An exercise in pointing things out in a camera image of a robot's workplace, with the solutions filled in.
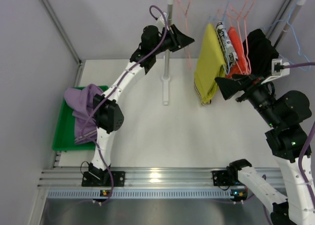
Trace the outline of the pink wire hanger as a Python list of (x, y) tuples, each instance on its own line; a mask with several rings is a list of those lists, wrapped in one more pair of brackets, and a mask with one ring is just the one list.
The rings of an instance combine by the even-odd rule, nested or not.
[[(178, 22), (181, 20), (181, 14), (183, 14), (183, 16), (184, 16), (184, 19), (183, 19), (184, 23), (183, 24), (185, 24), (186, 35), (189, 35), (188, 11), (189, 11), (189, 7), (191, 4), (191, 0), (188, 1), (186, 8), (184, 8), (181, 0), (175, 0), (175, 4), (176, 4), (176, 12), (177, 12)], [(185, 58), (187, 61), (188, 69), (191, 70), (192, 69), (192, 61), (191, 61), (191, 54), (190, 54), (189, 46), (184, 48), (184, 53), (185, 53)]]

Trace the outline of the purple trousers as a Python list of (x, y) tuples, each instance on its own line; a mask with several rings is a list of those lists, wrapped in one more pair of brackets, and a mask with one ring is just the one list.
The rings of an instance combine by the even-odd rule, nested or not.
[(100, 95), (103, 90), (95, 85), (89, 84), (83, 89), (67, 88), (64, 99), (73, 110), (74, 122), (74, 144), (84, 144), (96, 140), (96, 124), (91, 114), (93, 112), (93, 98)]

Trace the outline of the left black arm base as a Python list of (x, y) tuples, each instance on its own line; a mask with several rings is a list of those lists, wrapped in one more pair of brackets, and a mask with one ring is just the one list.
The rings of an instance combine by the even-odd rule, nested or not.
[(112, 179), (108, 172), (101, 172), (100, 174), (92, 174), (91, 172), (84, 172), (82, 179), (82, 187), (124, 187), (125, 185), (124, 171), (112, 171)]

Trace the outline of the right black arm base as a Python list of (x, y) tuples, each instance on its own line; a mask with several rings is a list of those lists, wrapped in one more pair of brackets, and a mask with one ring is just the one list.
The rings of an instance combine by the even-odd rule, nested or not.
[(234, 182), (227, 170), (214, 170), (212, 171), (212, 177), (214, 186), (219, 187), (223, 191), (226, 191), (231, 186), (234, 186)]

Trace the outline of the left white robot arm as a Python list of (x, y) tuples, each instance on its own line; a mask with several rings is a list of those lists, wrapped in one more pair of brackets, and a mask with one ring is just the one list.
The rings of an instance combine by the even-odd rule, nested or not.
[(95, 153), (84, 172), (83, 187), (113, 186), (113, 174), (110, 171), (111, 150), (116, 131), (124, 123), (120, 103), (132, 87), (144, 77), (156, 63), (156, 56), (165, 51), (176, 52), (194, 42), (194, 39), (182, 33), (175, 25), (159, 30), (149, 25), (143, 29), (138, 48), (131, 55), (126, 68), (108, 90), (93, 98), (92, 118), (96, 124)]

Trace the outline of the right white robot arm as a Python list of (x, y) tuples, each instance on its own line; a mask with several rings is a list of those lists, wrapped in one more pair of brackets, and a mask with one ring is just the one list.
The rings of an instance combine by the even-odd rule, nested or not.
[(249, 101), (269, 125), (266, 141), (279, 165), (286, 193), (271, 186), (245, 159), (231, 162), (229, 177), (245, 185), (260, 200), (275, 225), (312, 225), (315, 222), (315, 186), (311, 171), (311, 138), (301, 123), (310, 118), (310, 102), (300, 91), (275, 97), (271, 81), (254, 75), (235, 74), (215, 79), (224, 99), (237, 92), (238, 102)]

